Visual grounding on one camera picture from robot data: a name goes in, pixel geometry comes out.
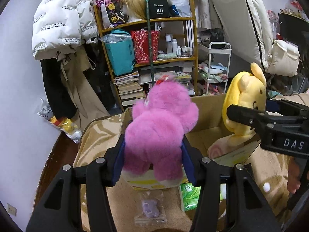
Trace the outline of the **person right hand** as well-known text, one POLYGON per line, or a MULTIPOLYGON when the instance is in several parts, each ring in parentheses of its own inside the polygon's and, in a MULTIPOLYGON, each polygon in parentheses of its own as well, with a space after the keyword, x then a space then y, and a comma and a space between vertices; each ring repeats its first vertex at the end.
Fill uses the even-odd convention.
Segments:
POLYGON ((295 162, 294 158, 291 158, 288 165, 288 182, 287 190, 294 194, 301 186, 300 182, 300 168, 295 162))

